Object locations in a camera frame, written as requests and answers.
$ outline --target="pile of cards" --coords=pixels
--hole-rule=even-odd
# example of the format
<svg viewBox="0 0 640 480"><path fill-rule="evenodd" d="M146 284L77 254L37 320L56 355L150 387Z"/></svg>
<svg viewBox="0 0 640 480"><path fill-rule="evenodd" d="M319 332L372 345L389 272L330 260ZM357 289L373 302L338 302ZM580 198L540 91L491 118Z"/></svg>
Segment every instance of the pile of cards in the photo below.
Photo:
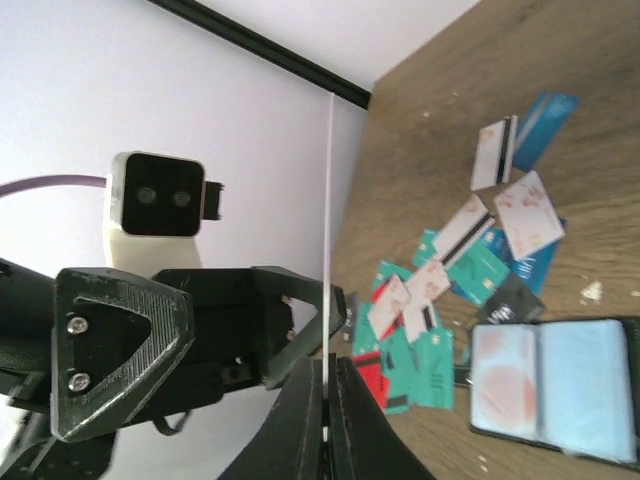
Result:
<svg viewBox="0 0 640 480"><path fill-rule="evenodd" d="M471 190L520 180L494 198L495 216L476 194L440 230L425 230L410 271L380 263L371 303L350 308L353 359L386 413L410 405L453 408L453 333L436 300L447 290L479 307L475 322L528 323L544 305L540 293L566 222L533 170L578 104L543 92L524 123L507 117L480 131Z"/></svg>

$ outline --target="teal card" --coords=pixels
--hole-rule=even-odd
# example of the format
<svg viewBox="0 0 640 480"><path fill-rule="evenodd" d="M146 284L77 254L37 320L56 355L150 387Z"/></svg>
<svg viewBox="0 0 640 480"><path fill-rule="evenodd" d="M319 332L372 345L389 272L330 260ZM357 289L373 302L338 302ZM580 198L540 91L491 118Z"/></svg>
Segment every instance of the teal card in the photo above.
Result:
<svg viewBox="0 0 640 480"><path fill-rule="evenodd" d="M400 280L406 282L411 277L412 272L407 270L406 268L399 267L398 265L394 265L391 262L387 262L383 260L380 262L380 266L378 267L378 273L376 274L376 278L373 280L373 285L371 285L371 291L376 290L380 285L389 280L391 275L398 275Z"/></svg>
<svg viewBox="0 0 640 480"><path fill-rule="evenodd" d="M422 234L413 257L416 267L422 267L436 253L432 242L437 234L435 230L425 230ZM447 274L454 284L454 293L482 306L507 278L509 271L509 267L478 240L447 270Z"/></svg>
<svg viewBox="0 0 640 480"><path fill-rule="evenodd" d="M371 353L378 349L378 339L373 331L371 323L369 323L369 310L373 304L362 303L358 309L356 324L354 329L354 338L352 345L353 356Z"/></svg>
<svg viewBox="0 0 640 480"><path fill-rule="evenodd" d="M510 269L478 240L447 273L469 300L481 306L504 282Z"/></svg>
<svg viewBox="0 0 640 480"><path fill-rule="evenodd" d="M454 406L454 339L446 328L423 333L413 344L418 362L411 397L416 405L452 410Z"/></svg>
<svg viewBox="0 0 640 480"><path fill-rule="evenodd" d="M415 255L413 256L414 266L420 268L436 253L436 249L433 246L433 239L436 238L438 232L435 230L425 230L422 234L422 238L420 239L420 245L418 245L418 249L416 250Z"/></svg>
<svg viewBox="0 0 640 480"><path fill-rule="evenodd" d="M411 385L418 373L404 328L395 331L380 345L382 375L391 382L386 414L403 413L412 403Z"/></svg>

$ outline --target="wooden table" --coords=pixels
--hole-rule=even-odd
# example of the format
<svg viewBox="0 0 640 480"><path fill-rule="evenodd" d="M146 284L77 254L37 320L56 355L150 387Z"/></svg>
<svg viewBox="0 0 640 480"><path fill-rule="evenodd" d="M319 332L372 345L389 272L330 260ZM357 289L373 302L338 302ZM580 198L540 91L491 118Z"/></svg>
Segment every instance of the wooden table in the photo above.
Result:
<svg viewBox="0 0 640 480"><path fill-rule="evenodd" d="M384 77L374 90L333 281L366 298L380 260L410 267L423 229L440 228L469 196L478 130L504 115L523 116L543 89L582 100L537 167L568 220L542 294L546 317L639 313L632 295L640 291L637 0L484 0ZM493 205L495 194L481 196ZM602 300L581 302L581 289L595 280ZM473 307L447 293L438 309L463 339L454 322L470 318ZM349 351L339 340L333 345ZM473 435L467 404L467 392L457 391L455 411L416 407L389 417L439 479L638 478Z"/></svg>

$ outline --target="camera lens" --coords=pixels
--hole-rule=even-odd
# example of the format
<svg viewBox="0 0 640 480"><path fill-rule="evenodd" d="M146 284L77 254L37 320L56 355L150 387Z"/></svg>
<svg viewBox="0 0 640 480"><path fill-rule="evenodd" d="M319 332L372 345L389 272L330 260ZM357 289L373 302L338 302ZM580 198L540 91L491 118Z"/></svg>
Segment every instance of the camera lens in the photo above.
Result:
<svg viewBox="0 0 640 480"><path fill-rule="evenodd" d="M143 205L151 205L156 200L156 192L152 188L142 187L136 192L138 201Z"/></svg>
<svg viewBox="0 0 640 480"><path fill-rule="evenodd" d="M173 194L173 203L178 207L186 207L191 201L191 196L187 192L176 192Z"/></svg>

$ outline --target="card holder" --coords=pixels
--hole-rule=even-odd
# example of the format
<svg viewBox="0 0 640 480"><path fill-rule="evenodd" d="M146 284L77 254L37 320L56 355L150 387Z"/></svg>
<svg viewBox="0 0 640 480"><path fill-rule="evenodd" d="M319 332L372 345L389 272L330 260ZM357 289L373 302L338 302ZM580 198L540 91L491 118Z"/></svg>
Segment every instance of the card holder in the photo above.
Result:
<svg viewBox="0 0 640 480"><path fill-rule="evenodd" d="M640 472L640 437L638 435L640 435L640 317L637 316L609 316L609 317L598 317L598 318L568 318L568 319L558 319L558 320L548 320L548 321L534 321L532 322L530 325L540 325L540 324L547 324L547 323L556 323L556 322L573 322L573 321L580 321L580 322L586 322L586 321L602 321L602 320L618 320L622 326L623 326L623 330L624 330L624 336L627 340L627 359L628 359L628 364L629 364L629 383L631 384L631 398L632 398L632 405L633 405L633 419L634 419L634 424L635 424L635 431L636 431L636 453L637 453L637 461L635 463L622 463L622 462L614 462L614 461L609 461L609 460L605 460L599 457L594 457L594 456L590 456L590 455L572 455L572 456L576 456L579 458L585 458L588 460L593 460L596 461L598 463L603 463L603 464L608 464L608 465L612 465L612 466L616 466L616 467L620 467L620 468L624 468L624 469L628 469L628 470L634 470L637 472ZM471 352L473 352L473 330L477 327L478 325L474 325L472 328L469 329L469 344L470 344L470 349ZM470 385L470 394L469 394L469 402L470 402L470 409L469 411L471 412L471 399L472 399L472 395L471 395L471 391L473 389L473 384ZM524 439L521 437L515 437L512 435L506 435L506 434L501 434L501 433L496 433L496 432L492 432L489 430L484 430L484 429L480 429L477 428L476 426L474 426L472 424L471 418L469 418L469 430L471 430L473 433L479 434L479 435L486 435L486 436L490 436L490 437L494 437L494 438L499 438L502 440L510 440L516 443L521 443L524 445L529 445L529 446L533 446L533 447L539 447L539 448L544 448L547 450L552 450L552 451L556 451L561 453L562 449L558 448L555 445L551 445L549 443L543 442L543 441L539 441L539 440L528 440L528 439Z"/></svg>

